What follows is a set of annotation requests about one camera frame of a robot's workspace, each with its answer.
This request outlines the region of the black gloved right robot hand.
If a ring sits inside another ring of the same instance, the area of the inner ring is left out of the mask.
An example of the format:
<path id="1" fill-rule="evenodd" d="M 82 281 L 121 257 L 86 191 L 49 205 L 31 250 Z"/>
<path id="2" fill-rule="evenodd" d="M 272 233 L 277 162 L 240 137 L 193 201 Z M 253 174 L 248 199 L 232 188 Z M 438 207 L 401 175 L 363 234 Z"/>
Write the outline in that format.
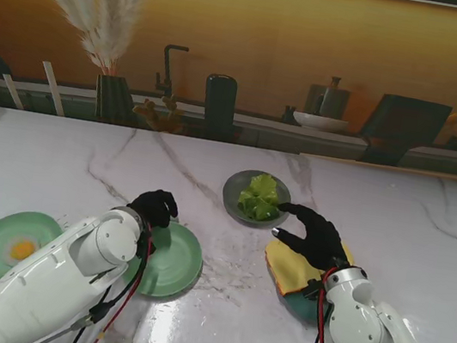
<path id="1" fill-rule="evenodd" d="M 277 208 L 281 212 L 296 216 L 304 225 L 306 235 L 300 238 L 279 228 L 272 230 L 272 234 L 295 253 L 302 255 L 310 266 L 326 272 L 348 264 L 341 237 L 333 223 L 303 205 L 285 202 Z"/>

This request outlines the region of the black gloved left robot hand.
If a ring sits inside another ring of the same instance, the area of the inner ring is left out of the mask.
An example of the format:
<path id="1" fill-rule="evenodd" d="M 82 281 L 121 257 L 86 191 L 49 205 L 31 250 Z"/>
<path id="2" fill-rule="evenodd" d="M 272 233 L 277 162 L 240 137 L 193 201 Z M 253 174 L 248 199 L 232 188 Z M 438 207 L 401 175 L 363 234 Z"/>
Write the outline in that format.
<path id="1" fill-rule="evenodd" d="M 161 189 L 140 194 L 127 207 L 153 228 L 167 228 L 179 214 L 173 194 Z"/>

